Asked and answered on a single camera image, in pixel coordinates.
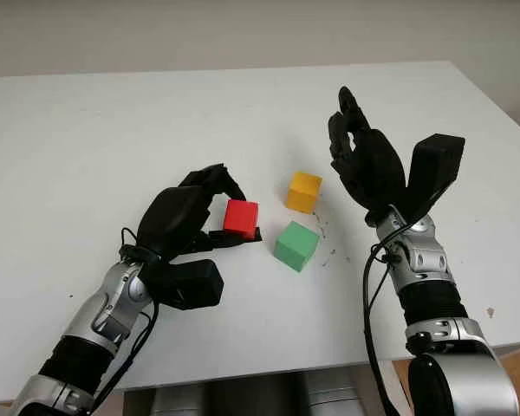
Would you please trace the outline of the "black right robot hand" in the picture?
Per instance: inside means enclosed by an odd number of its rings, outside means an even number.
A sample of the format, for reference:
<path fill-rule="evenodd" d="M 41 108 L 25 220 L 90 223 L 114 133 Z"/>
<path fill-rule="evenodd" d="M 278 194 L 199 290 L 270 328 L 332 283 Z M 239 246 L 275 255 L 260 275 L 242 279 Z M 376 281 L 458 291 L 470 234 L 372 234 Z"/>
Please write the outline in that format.
<path fill-rule="evenodd" d="M 383 132 L 370 126 L 349 88 L 339 90 L 340 110 L 328 120 L 331 166 L 375 227 L 406 189 L 399 155 Z"/>

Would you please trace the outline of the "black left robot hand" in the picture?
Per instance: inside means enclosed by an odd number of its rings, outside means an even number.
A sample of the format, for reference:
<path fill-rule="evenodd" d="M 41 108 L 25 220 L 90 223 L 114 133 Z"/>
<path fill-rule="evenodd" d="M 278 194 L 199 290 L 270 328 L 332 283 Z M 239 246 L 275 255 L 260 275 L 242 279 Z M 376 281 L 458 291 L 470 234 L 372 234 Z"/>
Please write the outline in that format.
<path fill-rule="evenodd" d="M 238 201 L 246 200 L 224 164 L 190 172 L 179 185 L 160 192 L 148 207 L 140 220 L 137 245 L 172 260 L 180 255 L 260 242 L 258 227 L 250 237 L 237 231 L 202 231 L 213 198 L 223 193 Z"/>

